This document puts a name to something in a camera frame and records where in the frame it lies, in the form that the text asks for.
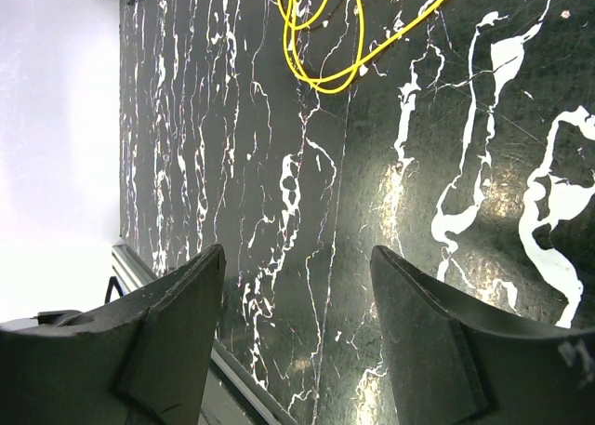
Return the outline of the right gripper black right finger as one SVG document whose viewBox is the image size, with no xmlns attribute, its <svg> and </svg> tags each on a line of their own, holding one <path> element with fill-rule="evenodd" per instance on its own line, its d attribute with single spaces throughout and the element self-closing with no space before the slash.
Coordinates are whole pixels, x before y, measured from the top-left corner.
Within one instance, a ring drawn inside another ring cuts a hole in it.
<svg viewBox="0 0 595 425">
<path fill-rule="evenodd" d="M 402 424 L 590 424 L 594 332 L 484 303 L 387 247 L 370 271 Z"/>
</svg>

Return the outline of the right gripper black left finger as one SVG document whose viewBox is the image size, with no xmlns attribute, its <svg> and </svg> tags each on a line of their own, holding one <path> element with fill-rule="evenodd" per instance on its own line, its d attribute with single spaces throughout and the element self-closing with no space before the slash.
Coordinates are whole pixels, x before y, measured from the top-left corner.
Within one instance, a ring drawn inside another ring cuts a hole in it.
<svg viewBox="0 0 595 425">
<path fill-rule="evenodd" d="M 5 424 L 195 424 L 226 260 L 212 245 L 88 312 L 1 330 Z"/>
</svg>

